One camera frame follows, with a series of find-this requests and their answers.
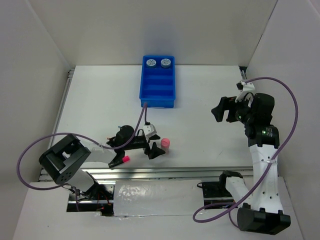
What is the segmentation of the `pink capped bottle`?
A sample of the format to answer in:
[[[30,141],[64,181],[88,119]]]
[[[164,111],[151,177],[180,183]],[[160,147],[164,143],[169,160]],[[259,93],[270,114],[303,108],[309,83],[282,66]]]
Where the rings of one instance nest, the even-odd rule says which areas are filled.
[[[160,141],[160,147],[166,154],[169,152],[170,144],[171,142],[168,138],[162,138]]]

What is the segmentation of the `pink highlighter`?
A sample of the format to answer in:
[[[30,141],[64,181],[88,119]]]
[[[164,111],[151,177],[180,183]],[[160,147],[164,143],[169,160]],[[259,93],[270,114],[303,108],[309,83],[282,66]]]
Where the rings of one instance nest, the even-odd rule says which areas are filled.
[[[115,168],[119,165],[122,165],[122,164],[125,164],[127,162],[130,161],[130,157],[129,156],[123,156],[123,157],[120,157],[120,156],[116,156],[109,164],[108,164],[108,167],[110,169],[112,168]]]

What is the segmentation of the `blue cleaning gel jar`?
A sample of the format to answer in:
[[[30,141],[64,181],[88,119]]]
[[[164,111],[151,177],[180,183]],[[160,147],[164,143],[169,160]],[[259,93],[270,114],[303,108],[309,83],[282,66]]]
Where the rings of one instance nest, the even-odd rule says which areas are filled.
[[[150,68],[150,69],[154,69],[157,67],[157,61],[154,59],[154,58],[148,58],[146,61],[145,61],[145,65],[147,68]]]
[[[161,61],[160,61],[160,66],[164,69],[168,69],[170,68],[172,65],[172,61],[169,59],[169,58],[163,58]]]

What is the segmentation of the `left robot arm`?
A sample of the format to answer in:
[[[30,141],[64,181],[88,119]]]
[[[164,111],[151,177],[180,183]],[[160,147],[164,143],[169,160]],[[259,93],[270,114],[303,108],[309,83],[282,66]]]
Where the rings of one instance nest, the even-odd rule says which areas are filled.
[[[153,160],[166,153],[157,146],[155,141],[159,139],[153,124],[145,124],[141,135],[135,133],[132,126],[124,125],[108,139],[107,149],[94,152],[84,146],[75,134],[69,133],[44,152],[39,163],[57,185],[68,184],[74,193],[81,193],[88,200],[96,200],[102,194],[109,198],[106,188],[90,173],[81,170],[83,163],[102,162],[113,169],[129,161],[126,151],[137,149],[143,150]]]

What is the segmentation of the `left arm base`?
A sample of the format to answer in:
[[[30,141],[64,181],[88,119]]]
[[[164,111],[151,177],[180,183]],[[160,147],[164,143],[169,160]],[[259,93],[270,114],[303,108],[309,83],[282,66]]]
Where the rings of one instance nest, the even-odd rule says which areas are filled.
[[[107,217],[114,215],[114,184],[97,184],[86,192],[74,186],[65,189],[69,190],[67,212],[98,212]]]

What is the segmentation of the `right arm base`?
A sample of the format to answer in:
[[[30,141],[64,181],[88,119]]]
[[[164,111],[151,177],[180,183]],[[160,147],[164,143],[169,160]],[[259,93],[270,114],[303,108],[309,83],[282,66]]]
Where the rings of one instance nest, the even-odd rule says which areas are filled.
[[[233,200],[232,195],[226,189],[226,180],[231,177],[243,178],[239,172],[224,170],[218,181],[200,182],[196,186],[202,189],[205,199]]]

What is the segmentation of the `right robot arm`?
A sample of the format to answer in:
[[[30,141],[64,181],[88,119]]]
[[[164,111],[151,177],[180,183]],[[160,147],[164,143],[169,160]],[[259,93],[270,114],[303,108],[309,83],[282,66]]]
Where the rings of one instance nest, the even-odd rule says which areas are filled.
[[[239,202],[238,228],[243,232],[276,235],[291,225],[291,217],[284,214],[278,189],[278,162],[274,156],[280,146],[278,129],[271,124],[275,99],[257,93],[251,100],[222,97],[211,110],[217,122],[228,111],[227,122],[241,122],[248,138],[252,157],[253,183],[250,192],[243,176],[234,171],[223,171],[218,190],[223,196],[232,195]]]

